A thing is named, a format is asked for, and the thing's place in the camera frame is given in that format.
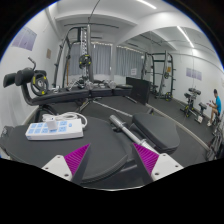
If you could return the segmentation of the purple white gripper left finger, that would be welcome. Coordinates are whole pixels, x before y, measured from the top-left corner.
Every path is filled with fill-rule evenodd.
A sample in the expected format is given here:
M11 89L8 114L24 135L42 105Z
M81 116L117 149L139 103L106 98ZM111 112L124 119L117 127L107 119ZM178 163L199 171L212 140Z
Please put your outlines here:
M56 155L42 169L68 181L81 181L90 152L91 145L84 145L66 156Z

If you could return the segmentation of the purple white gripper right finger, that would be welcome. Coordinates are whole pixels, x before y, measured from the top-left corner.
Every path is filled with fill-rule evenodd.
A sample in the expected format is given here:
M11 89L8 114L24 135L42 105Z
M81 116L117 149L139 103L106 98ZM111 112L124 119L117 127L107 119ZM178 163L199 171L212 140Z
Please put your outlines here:
M145 181L157 181L183 168L168 154L158 154L136 143L132 146L132 153Z

